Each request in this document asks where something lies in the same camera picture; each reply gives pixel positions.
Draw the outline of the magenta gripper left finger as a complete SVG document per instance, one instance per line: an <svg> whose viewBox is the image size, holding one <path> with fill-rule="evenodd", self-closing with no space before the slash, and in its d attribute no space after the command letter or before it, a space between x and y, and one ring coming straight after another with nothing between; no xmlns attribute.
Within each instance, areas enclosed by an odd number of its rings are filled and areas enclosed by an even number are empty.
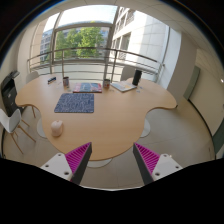
<svg viewBox="0 0 224 224"><path fill-rule="evenodd" d="M91 153L92 143L89 142L66 154L57 153L42 165L41 168L79 185L83 178Z"/></svg>

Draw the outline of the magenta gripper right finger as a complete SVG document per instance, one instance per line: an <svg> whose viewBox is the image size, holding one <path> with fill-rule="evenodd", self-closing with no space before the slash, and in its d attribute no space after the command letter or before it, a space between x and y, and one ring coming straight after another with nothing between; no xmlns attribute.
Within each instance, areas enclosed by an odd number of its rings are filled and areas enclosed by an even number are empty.
<svg viewBox="0 0 224 224"><path fill-rule="evenodd" d="M168 154L158 154L138 143L133 144L133 154L145 185L182 169Z"/></svg>

